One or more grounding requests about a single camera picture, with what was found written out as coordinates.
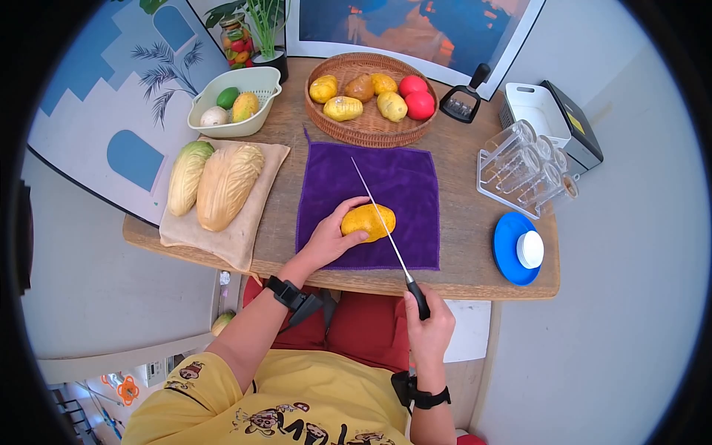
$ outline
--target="red shorts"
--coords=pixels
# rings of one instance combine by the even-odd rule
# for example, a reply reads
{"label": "red shorts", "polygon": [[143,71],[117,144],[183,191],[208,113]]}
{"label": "red shorts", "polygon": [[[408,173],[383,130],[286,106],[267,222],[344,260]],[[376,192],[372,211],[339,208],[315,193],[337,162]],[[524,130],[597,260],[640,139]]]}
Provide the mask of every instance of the red shorts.
{"label": "red shorts", "polygon": [[[248,305],[260,292],[250,277],[243,296]],[[317,293],[305,286],[304,293]],[[282,329],[288,326],[287,315]],[[335,352],[371,367],[393,372],[408,369],[410,344],[403,298],[369,293],[343,292],[325,334],[324,311],[319,309],[290,330],[277,335],[272,349]]]}

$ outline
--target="white storage box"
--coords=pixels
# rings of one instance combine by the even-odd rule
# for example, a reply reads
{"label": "white storage box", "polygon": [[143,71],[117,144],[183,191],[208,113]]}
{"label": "white storage box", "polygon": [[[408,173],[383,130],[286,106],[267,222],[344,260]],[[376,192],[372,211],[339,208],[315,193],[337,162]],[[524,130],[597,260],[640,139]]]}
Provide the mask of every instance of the white storage box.
{"label": "white storage box", "polygon": [[563,148],[571,139],[571,131],[551,92],[538,85],[508,83],[499,111],[502,128],[519,119],[529,122],[537,135],[551,139],[554,147]]}
{"label": "white storage box", "polygon": [[[282,87],[279,85],[280,77],[279,70],[271,66],[240,68],[222,73],[211,80],[202,93],[193,99],[188,113],[188,126],[214,138],[241,137],[257,133],[267,119],[274,98],[282,93]],[[229,87],[237,87],[240,93],[246,91],[255,93],[260,103],[258,112],[242,122],[201,127],[200,117],[208,108],[216,106],[218,95]],[[228,115],[232,118],[231,109],[228,110]]]}

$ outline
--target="wrist strap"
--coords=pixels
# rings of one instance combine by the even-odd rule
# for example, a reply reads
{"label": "wrist strap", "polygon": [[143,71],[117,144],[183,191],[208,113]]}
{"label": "wrist strap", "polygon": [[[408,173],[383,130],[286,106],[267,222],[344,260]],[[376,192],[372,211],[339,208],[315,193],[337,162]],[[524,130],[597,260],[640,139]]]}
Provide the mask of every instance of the wrist strap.
{"label": "wrist strap", "polygon": [[289,280],[282,281],[274,275],[267,280],[265,287],[274,292],[274,298],[287,306],[290,312],[295,312],[306,300],[307,295],[301,293]]}
{"label": "wrist strap", "polygon": [[289,327],[303,322],[324,305],[324,301],[313,293],[309,295],[302,293],[289,280],[283,282],[274,275],[267,280],[265,287],[274,292],[275,300],[284,304],[290,312],[294,313],[289,317]]}
{"label": "wrist strap", "polygon": [[443,402],[451,404],[450,391],[445,387],[440,394],[433,395],[427,391],[418,390],[418,377],[410,376],[408,371],[398,372],[391,376],[391,384],[395,389],[398,400],[404,407],[410,407],[410,401],[415,401],[415,407],[431,409]]}

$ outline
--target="cartoon print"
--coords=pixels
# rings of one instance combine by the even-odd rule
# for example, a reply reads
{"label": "cartoon print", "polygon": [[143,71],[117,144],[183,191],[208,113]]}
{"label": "cartoon print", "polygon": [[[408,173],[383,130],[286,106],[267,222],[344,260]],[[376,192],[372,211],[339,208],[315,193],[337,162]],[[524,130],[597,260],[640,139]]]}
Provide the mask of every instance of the cartoon print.
{"label": "cartoon print", "polygon": [[318,439],[321,439],[319,445],[324,445],[326,441],[329,440],[329,433],[327,433],[326,430],[309,422],[307,422],[306,434],[304,445],[313,445]]}
{"label": "cartoon print", "polygon": [[252,414],[245,422],[250,422],[245,429],[246,434],[252,434],[258,431],[263,436],[269,437],[274,435],[272,428],[277,425],[281,426],[284,422],[284,414],[274,408],[263,409],[258,413]]}
{"label": "cartoon print", "polygon": [[281,411],[281,412],[287,412],[287,411],[293,412],[294,410],[296,410],[296,408],[290,404],[279,405],[277,407],[277,411]]}
{"label": "cartoon print", "polygon": [[190,365],[182,368],[178,371],[178,375],[184,379],[197,379],[200,375],[200,370],[203,369],[204,364],[200,362],[193,362]]}
{"label": "cartoon print", "polygon": [[292,435],[293,440],[299,440],[300,437],[302,437],[302,430],[304,430],[304,421],[302,419],[297,419],[290,426],[287,426],[284,431],[281,431],[282,434],[289,434],[292,431],[294,431],[294,435]]}
{"label": "cartoon print", "polygon": [[[256,414],[249,415],[242,412],[242,408],[238,409],[235,413],[235,418],[237,420],[242,420],[242,422],[249,422],[249,425],[245,429],[245,434],[252,434],[254,432],[259,432],[264,437],[270,437],[275,434],[273,427],[277,427],[277,430],[282,434],[289,434],[294,431],[292,439],[299,440],[302,435],[302,430],[304,430],[304,421],[302,419],[297,419],[292,422],[289,426],[284,428],[284,414],[280,411],[280,408],[290,407],[288,411],[295,411],[296,408],[291,405],[280,405],[279,407],[264,409]],[[236,422],[233,422],[235,429],[239,427]]]}
{"label": "cartoon print", "polygon": [[177,380],[168,380],[168,381],[166,381],[166,385],[165,385],[163,388],[164,388],[164,389],[166,389],[166,388],[171,388],[171,389],[183,389],[183,390],[186,390],[186,389],[192,388],[193,386],[195,386],[195,385],[193,385],[191,382],[185,382],[185,383],[183,383],[183,382],[179,382],[179,381],[177,381]]}
{"label": "cartoon print", "polygon": [[339,442],[335,444],[334,442],[331,442],[331,445],[344,445],[344,440],[346,439],[346,430],[347,430],[346,424],[341,424],[341,434],[339,434]]}
{"label": "cartoon print", "polygon": [[307,405],[307,404],[304,403],[304,402],[294,402],[294,407],[295,407],[295,408],[299,408],[299,409],[301,409],[301,410],[304,411],[304,412],[309,411],[309,405]]}
{"label": "cartoon print", "polygon": [[378,444],[387,442],[393,444],[393,441],[383,436],[383,433],[378,431],[366,431],[361,434],[356,434],[353,440],[346,442],[346,445],[371,445],[371,441],[378,441]]}

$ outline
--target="knife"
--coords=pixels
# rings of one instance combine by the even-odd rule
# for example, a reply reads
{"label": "knife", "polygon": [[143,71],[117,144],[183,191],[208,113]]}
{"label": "knife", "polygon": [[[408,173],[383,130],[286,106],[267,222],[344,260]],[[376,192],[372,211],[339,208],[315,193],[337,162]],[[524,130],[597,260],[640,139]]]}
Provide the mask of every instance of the knife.
{"label": "knife", "polygon": [[381,220],[381,224],[383,224],[383,228],[386,229],[386,234],[388,235],[388,239],[391,240],[391,246],[393,246],[393,250],[396,251],[396,255],[398,256],[398,261],[400,261],[401,266],[403,267],[403,272],[405,273],[405,285],[408,287],[408,290],[410,290],[410,293],[412,293],[413,296],[415,297],[415,301],[418,302],[418,314],[420,315],[420,319],[425,320],[426,318],[430,318],[430,308],[428,307],[428,302],[425,300],[425,295],[423,295],[423,293],[420,291],[418,284],[415,282],[415,280],[413,279],[411,274],[408,273],[408,269],[406,269],[405,263],[403,262],[403,258],[401,258],[400,252],[398,252],[396,243],[395,243],[395,241],[393,241],[393,237],[391,236],[391,233],[388,231],[388,227],[386,227],[386,221],[383,221],[383,216],[381,216],[381,212],[378,210],[378,206],[376,205],[376,200],[373,199],[373,195],[371,195],[371,191],[368,189],[368,186],[366,185],[366,181],[363,179],[363,176],[361,175],[361,170],[358,169],[358,166],[356,165],[356,161],[354,161],[353,157],[351,157],[351,162],[354,163],[354,167],[356,167],[356,173],[358,173],[358,177],[361,178],[363,187],[366,189],[366,193],[368,193],[368,197],[371,199],[371,203],[373,204],[374,209],[376,209],[376,214],[378,215],[378,218]]}

